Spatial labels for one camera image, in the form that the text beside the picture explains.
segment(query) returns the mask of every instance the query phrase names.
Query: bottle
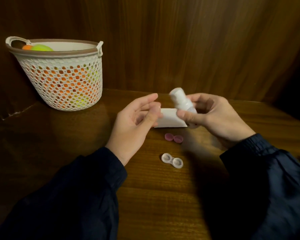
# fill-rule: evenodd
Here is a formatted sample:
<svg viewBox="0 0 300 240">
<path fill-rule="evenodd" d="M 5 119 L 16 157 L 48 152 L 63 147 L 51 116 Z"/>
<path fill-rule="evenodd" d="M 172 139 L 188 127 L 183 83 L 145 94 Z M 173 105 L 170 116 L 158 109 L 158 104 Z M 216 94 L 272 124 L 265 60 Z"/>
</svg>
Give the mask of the bottle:
<svg viewBox="0 0 300 240">
<path fill-rule="evenodd" d="M 173 103 L 174 107 L 176 109 L 186 110 L 192 113 L 197 114 L 197 111 L 195 107 L 193 106 L 192 101 L 186 97 L 186 94 L 184 93 L 184 90 L 182 88 L 175 88 L 169 93 Z M 190 124 L 190 128 L 194 129 L 197 128 L 198 125 L 196 124 Z"/>
</svg>

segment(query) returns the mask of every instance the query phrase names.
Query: green ball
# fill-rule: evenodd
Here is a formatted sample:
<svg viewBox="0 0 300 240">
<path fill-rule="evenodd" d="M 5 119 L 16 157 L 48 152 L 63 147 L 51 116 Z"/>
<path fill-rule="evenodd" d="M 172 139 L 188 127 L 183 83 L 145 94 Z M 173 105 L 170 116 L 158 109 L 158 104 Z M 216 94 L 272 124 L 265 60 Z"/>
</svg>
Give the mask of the green ball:
<svg viewBox="0 0 300 240">
<path fill-rule="evenodd" d="M 32 51 L 53 51 L 52 48 L 44 44 L 36 44 L 31 48 Z"/>
</svg>

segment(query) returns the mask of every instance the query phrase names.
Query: person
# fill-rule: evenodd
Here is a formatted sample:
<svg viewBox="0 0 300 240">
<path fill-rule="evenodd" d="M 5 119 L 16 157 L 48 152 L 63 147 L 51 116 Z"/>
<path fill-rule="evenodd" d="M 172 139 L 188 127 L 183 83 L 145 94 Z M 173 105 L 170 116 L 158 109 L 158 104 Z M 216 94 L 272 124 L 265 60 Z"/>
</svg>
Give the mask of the person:
<svg viewBox="0 0 300 240">
<path fill-rule="evenodd" d="M 118 113 L 105 147 L 76 158 L 17 202 L 0 225 L 0 239 L 116 239 L 116 191 L 127 177 L 124 166 L 162 116 L 157 97 L 131 102 Z M 256 134 L 225 98 L 204 93 L 188 98 L 203 113 L 179 110 L 177 116 L 204 126 L 228 148 L 220 158 L 237 184 L 233 192 L 246 201 L 257 199 L 252 211 L 241 211 L 241 222 L 252 219 L 245 239 L 300 239 L 300 164 Z"/>
</svg>

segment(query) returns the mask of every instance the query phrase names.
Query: brown wooden backdrop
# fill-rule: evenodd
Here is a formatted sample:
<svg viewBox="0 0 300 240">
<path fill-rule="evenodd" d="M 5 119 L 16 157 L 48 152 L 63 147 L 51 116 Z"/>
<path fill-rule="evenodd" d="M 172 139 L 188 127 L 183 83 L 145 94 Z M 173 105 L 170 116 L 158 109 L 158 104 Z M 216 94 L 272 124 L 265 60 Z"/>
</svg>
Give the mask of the brown wooden backdrop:
<svg viewBox="0 0 300 240">
<path fill-rule="evenodd" d="M 104 41 L 104 88 L 273 101 L 300 55 L 300 0 L 0 0 L 0 119 L 37 100 L 8 36 Z"/>
</svg>

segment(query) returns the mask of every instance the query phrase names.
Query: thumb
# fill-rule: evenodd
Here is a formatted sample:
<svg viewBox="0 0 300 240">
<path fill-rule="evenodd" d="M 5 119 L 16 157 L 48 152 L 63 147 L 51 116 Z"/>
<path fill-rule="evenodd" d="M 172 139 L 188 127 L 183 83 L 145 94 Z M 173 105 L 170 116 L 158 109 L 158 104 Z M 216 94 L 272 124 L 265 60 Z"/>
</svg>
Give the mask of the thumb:
<svg viewBox="0 0 300 240">
<path fill-rule="evenodd" d="M 185 110 L 178 110 L 176 115 L 184 120 L 188 124 L 199 124 L 204 125 L 205 114 L 202 113 L 191 113 Z"/>
<path fill-rule="evenodd" d="M 157 121 L 160 113 L 160 106 L 151 107 L 148 113 L 145 115 L 143 121 L 139 124 L 140 129 L 148 132 L 153 124 Z"/>
</svg>

